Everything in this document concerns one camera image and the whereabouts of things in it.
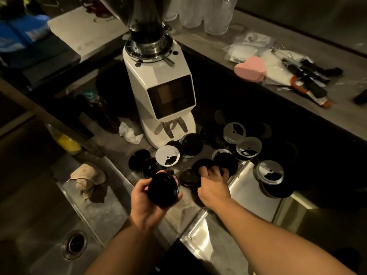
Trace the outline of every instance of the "grinder display screen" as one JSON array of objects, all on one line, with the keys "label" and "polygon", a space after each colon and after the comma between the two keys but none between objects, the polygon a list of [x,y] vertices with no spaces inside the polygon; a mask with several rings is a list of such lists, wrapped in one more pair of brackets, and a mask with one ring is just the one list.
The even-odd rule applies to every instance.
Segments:
[{"label": "grinder display screen", "polygon": [[157,119],[195,105],[190,75],[151,87],[148,89],[148,95]]}]

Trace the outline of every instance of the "sink drain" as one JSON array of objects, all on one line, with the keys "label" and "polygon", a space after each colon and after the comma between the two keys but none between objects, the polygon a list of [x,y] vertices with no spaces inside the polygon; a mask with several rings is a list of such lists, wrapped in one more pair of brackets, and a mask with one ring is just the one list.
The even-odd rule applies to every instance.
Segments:
[{"label": "sink drain", "polygon": [[68,234],[61,245],[61,253],[67,260],[75,260],[83,254],[87,248],[87,235],[84,231],[76,230]]}]

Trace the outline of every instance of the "sponge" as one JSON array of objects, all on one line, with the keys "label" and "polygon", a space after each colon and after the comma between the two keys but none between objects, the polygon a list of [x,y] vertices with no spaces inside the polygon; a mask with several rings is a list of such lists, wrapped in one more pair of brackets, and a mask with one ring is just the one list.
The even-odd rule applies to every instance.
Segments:
[{"label": "sponge", "polygon": [[266,73],[264,61],[257,57],[251,56],[244,63],[235,66],[235,74],[250,82],[261,82]]}]

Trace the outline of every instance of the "coffee grinder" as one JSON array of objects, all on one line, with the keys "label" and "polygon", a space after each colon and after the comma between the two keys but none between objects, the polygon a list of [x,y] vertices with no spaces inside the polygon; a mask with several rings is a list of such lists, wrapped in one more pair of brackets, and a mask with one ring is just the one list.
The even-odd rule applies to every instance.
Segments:
[{"label": "coffee grinder", "polygon": [[190,69],[163,19],[171,0],[100,0],[129,29],[123,49],[140,122],[156,149],[195,133]]}]

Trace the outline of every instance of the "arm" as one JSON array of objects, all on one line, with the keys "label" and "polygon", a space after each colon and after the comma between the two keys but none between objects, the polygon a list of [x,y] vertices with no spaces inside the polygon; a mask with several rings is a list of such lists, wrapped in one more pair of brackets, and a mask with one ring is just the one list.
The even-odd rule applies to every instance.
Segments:
[{"label": "arm", "polygon": [[146,187],[152,179],[140,180],[131,193],[131,213],[117,235],[85,272],[85,275],[137,274],[144,250],[153,230],[162,221],[167,209],[148,199]]},{"label": "arm", "polygon": [[353,275],[333,256],[255,216],[231,198],[228,171],[201,167],[201,201],[225,224],[257,275]]}]

